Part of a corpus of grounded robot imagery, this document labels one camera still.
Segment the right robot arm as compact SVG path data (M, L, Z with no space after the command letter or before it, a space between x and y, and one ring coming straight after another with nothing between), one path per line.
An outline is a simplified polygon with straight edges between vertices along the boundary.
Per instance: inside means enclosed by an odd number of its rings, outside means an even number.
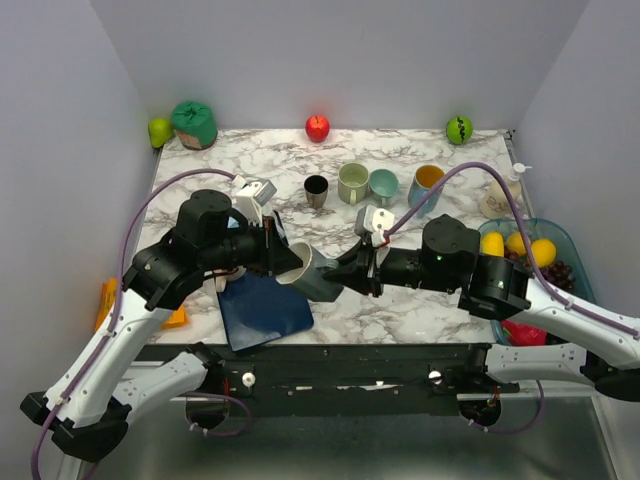
M458 293L458 306L486 320L513 320L562 338L559 345L493 345L460 367L460 379L480 392L494 381L554 380L590 386L617 400L639 399L639 321L584 301L530 276L520 264L485 255L481 235L442 215L422 230L417 250L377 248L367 236L324 279L363 295L384 286Z

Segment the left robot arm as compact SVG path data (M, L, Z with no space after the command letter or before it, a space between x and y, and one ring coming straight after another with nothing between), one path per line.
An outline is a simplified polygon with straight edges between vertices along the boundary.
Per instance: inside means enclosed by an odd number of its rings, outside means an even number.
M47 391L28 394L21 411L66 455L97 463L140 417L184 393L214 393L221 358L194 344L153 372L122 379L147 341L198 290L218 289L247 271L274 276L301 266L268 202L276 189L253 181L233 198L199 190L176 225L139 251L110 312L69 370Z

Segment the light blue small mug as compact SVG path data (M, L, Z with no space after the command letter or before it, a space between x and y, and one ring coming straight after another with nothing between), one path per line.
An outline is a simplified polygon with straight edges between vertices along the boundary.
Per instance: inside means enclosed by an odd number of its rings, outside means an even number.
M232 233L240 233L244 230L244 227L237 219L230 217L228 219L227 229Z

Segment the blue mug with gold pattern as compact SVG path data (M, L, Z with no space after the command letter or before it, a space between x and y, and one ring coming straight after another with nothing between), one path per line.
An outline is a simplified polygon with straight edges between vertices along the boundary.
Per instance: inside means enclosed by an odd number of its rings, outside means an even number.
M416 217L424 217L435 209L443 191L442 188L436 189L435 185L444 175L445 172L441 168L433 165L423 165L415 171L407 196L408 206L414 209L426 193L432 193L415 212Z

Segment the teal mug with bird picture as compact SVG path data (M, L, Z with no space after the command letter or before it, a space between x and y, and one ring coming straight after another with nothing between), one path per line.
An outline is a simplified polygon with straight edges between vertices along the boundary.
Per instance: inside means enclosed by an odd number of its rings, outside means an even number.
M370 174L369 190L380 206L390 206L400 190L400 183L392 171L377 169Z

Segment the pink cup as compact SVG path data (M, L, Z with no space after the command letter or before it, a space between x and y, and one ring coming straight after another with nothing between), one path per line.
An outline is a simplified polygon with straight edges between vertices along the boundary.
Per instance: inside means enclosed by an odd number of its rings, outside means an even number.
M225 290L228 283L240 279L246 272L246 268L243 266L236 267L232 270L215 270L214 271L214 286L217 293L221 293Z

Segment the brown striped mug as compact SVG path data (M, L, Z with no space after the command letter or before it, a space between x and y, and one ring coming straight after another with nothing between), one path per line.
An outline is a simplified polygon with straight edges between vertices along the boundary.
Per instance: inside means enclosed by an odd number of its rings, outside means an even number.
M322 208L328 196L328 180L321 175L311 175L305 179L303 187L308 206Z

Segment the dark teal upside-down mug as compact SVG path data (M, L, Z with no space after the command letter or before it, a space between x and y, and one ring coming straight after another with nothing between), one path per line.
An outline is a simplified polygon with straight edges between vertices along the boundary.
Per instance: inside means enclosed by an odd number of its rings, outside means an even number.
M326 280L323 275L338 268L338 261L325 257L307 242L293 243L290 250L302 260L302 266L277 275L276 281L293 288L310 301L334 302L342 294L344 287Z

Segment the pale green mug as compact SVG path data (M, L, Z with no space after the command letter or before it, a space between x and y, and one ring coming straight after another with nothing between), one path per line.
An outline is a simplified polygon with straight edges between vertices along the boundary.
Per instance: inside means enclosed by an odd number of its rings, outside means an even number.
M370 174L359 163L344 164L338 172L338 196L344 203L354 206L363 201L368 193Z

